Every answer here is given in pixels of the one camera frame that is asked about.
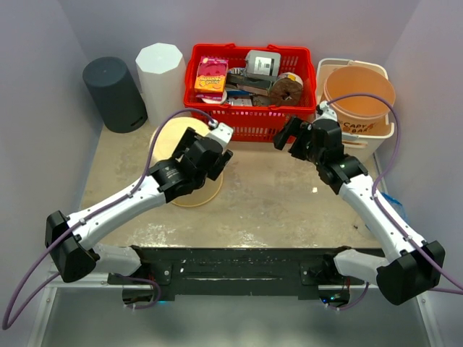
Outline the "orange translucent bucket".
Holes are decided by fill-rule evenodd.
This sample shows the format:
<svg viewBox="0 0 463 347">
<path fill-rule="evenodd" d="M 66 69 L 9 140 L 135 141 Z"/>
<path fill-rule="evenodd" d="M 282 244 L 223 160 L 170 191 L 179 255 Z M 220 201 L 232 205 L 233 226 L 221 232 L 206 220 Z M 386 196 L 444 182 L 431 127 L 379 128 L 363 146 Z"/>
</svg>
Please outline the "orange translucent bucket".
<svg viewBox="0 0 463 347">
<path fill-rule="evenodd" d="M 190 117 L 174 118 L 161 130 L 153 149 L 150 166 L 154 166 L 158 161 L 171 157 L 188 127 L 194 129 L 201 136 L 206 136 L 209 133 L 208 126 L 198 119 Z M 202 188 L 193 191 L 189 195 L 178 197 L 171 203 L 178 207 L 199 207 L 205 205 L 218 195 L 223 182 L 223 174 L 215 181 L 206 179 Z"/>
</svg>

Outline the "orange printed bucket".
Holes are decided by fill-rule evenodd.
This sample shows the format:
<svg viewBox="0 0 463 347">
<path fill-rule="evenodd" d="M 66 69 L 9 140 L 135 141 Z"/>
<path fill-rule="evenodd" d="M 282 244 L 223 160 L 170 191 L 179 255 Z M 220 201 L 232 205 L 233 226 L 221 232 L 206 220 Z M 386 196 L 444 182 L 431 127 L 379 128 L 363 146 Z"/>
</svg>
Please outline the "orange printed bucket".
<svg viewBox="0 0 463 347">
<path fill-rule="evenodd" d="M 391 131 L 389 107 L 396 100 L 394 86 L 381 74 L 364 67 L 334 70 L 323 83 L 322 100 L 330 101 L 343 132 L 385 136 Z"/>
</svg>

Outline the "white octagonal bin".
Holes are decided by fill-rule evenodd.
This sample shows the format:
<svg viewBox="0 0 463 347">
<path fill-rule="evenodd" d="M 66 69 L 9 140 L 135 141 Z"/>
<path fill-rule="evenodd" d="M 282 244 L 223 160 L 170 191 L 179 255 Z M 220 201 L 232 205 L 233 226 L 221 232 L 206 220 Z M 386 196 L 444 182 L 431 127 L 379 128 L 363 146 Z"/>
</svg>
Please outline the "white octagonal bin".
<svg viewBox="0 0 463 347">
<path fill-rule="evenodd" d="M 135 63 L 148 121 L 158 127 L 167 116 L 184 108 L 184 57 L 173 44 L 155 43 L 142 48 Z"/>
</svg>

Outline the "dark blue bucket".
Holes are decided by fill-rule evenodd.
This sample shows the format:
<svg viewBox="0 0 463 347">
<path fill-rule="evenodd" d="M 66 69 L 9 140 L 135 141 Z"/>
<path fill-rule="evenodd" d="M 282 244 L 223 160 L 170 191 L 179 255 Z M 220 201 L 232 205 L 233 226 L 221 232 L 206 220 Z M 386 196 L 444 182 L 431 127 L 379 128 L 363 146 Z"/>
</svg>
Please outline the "dark blue bucket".
<svg viewBox="0 0 463 347">
<path fill-rule="evenodd" d="M 120 58 L 106 56 L 91 61 L 84 68 L 82 79 L 110 131 L 133 132 L 147 121 L 144 101 L 128 66 Z"/>
</svg>

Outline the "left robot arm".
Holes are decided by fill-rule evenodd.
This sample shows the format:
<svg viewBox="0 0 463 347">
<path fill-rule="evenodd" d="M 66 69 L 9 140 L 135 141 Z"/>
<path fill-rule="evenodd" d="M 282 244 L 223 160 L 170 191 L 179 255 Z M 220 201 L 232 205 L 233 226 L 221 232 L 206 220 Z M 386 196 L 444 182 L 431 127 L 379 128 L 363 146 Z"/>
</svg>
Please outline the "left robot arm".
<svg viewBox="0 0 463 347">
<path fill-rule="evenodd" d="M 132 247 L 100 243 L 109 233 L 139 214 L 201 189 L 220 176 L 232 151 L 232 128 L 220 123 L 202 136 L 187 128 L 172 156 L 145 170 L 140 179 L 104 201 L 77 213 L 57 210 L 46 219 L 45 245 L 65 283 L 93 271 L 128 276 L 141 266 Z"/>
</svg>

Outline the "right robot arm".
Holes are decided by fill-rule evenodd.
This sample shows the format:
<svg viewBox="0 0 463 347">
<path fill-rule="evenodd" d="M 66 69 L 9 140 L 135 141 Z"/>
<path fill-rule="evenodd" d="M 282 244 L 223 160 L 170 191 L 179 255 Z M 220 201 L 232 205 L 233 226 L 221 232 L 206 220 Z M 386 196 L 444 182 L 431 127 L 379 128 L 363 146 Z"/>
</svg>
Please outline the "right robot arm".
<svg viewBox="0 0 463 347">
<path fill-rule="evenodd" d="M 437 269 L 446 255 L 443 246 L 416 233 L 374 190 L 366 167 L 356 157 L 345 154 L 339 123 L 332 119 L 309 123 L 293 116 L 274 135 L 274 147 L 282 150 L 290 137 L 294 138 L 291 156 L 315 165 L 321 181 L 354 209 L 384 253 L 378 257 L 339 247 L 328 257 L 326 275 L 371 283 L 394 305 L 435 288 L 441 278 Z"/>
</svg>

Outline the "red plastic shopping basket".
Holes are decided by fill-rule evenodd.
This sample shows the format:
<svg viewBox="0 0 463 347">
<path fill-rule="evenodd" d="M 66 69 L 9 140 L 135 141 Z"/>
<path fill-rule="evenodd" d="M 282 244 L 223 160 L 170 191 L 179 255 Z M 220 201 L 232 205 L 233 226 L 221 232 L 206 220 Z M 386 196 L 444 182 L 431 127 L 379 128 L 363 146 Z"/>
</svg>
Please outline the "red plastic shopping basket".
<svg viewBox="0 0 463 347">
<path fill-rule="evenodd" d="M 216 57 L 229 61 L 230 67 L 244 67 L 245 57 L 252 50 L 281 54 L 281 72 L 291 72 L 302 78 L 303 91 L 297 106 L 232 106 L 207 104 L 195 96 L 194 84 L 197 67 L 203 57 Z M 184 76 L 184 105 L 200 109 L 234 129 L 232 139 L 242 142 L 270 142 L 291 116 L 305 121 L 315 115 L 316 77 L 308 48 L 299 46 L 266 47 L 236 46 L 233 43 L 198 43 L 192 47 L 190 61 Z"/>
</svg>

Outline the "pink yellow snack box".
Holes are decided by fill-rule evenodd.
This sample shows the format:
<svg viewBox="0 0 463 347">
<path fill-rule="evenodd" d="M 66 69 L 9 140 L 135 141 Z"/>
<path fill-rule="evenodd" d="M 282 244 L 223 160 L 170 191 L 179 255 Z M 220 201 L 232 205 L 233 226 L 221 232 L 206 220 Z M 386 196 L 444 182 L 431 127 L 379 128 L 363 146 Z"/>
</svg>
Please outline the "pink yellow snack box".
<svg viewBox="0 0 463 347">
<path fill-rule="evenodd" d="M 201 93 L 222 93 L 225 90 L 228 71 L 227 59 L 202 56 L 194 82 L 195 96 Z"/>
</svg>

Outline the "white perforated storage basket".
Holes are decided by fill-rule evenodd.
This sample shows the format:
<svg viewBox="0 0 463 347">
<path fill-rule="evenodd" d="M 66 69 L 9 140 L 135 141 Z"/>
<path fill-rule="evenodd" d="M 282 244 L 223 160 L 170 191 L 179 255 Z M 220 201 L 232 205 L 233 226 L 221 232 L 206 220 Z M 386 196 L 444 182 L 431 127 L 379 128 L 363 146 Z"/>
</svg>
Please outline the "white perforated storage basket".
<svg viewBox="0 0 463 347">
<path fill-rule="evenodd" d="M 327 76 L 329 76 L 329 74 L 336 69 L 349 66 L 368 68 L 388 79 L 386 70 L 377 64 L 370 64 L 363 61 L 353 61 L 349 59 L 322 59 L 318 63 L 316 75 L 317 89 L 315 95 L 318 103 L 324 101 L 321 99 L 321 97 L 323 94 L 323 83 L 326 81 Z M 392 124 L 389 120 L 388 123 L 391 125 L 391 131 L 385 136 L 366 136 L 359 134 L 349 134 L 342 131 L 342 142 L 344 144 L 345 152 L 358 158 L 361 162 L 365 162 L 378 149 L 384 140 L 392 137 L 394 134 L 394 124 Z"/>
</svg>

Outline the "grey white device box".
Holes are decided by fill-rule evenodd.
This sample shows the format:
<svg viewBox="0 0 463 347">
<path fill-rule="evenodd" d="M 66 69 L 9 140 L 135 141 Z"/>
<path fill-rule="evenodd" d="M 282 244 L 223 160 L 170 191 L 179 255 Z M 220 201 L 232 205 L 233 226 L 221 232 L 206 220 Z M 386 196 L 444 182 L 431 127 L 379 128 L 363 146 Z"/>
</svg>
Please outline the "grey white device box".
<svg viewBox="0 0 463 347">
<path fill-rule="evenodd" d="M 281 54 L 279 53 L 250 50 L 245 61 L 245 73 L 248 77 L 275 80 L 279 75 L 281 63 Z"/>
</svg>

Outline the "dark flat box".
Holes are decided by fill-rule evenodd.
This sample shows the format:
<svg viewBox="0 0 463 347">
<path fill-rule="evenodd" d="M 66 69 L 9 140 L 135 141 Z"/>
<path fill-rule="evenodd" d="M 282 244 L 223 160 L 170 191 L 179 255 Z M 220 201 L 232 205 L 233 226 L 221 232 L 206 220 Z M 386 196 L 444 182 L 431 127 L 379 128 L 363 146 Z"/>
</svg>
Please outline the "dark flat box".
<svg viewBox="0 0 463 347">
<path fill-rule="evenodd" d="M 262 96 L 269 96 L 272 85 L 272 81 L 250 78 L 240 74 L 227 74 L 225 84 L 229 88 Z"/>
</svg>

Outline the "blue plastic bag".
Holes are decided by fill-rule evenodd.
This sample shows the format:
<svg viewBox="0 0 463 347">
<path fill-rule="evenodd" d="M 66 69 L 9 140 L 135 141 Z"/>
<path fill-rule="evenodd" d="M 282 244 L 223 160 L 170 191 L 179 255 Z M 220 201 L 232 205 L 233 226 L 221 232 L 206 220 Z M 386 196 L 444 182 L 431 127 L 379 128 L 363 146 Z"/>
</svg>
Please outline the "blue plastic bag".
<svg viewBox="0 0 463 347">
<path fill-rule="evenodd" d="M 389 194 L 386 194 L 385 192 L 382 192 L 382 195 L 384 199 L 392 206 L 392 208 L 400 215 L 400 217 L 406 222 L 409 222 L 409 218 L 407 217 L 406 211 L 404 209 L 404 206 L 400 201 L 397 199 L 393 198 Z"/>
</svg>

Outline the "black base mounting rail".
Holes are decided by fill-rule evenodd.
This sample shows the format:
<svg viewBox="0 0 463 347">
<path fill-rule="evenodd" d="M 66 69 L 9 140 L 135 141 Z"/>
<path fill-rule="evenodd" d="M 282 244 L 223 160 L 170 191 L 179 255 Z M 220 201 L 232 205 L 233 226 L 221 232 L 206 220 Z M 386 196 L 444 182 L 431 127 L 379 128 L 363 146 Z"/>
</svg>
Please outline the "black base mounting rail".
<svg viewBox="0 0 463 347">
<path fill-rule="evenodd" d="M 127 279 L 110 274 L 111 285 L 133 286 L 153 279 L 161 299 L 177 296 L 294 296 L 318 298 L 321 286 L 341 286 L 328 274 L 331 248 L 135 247 L 141 267 Z"/>
</svg>

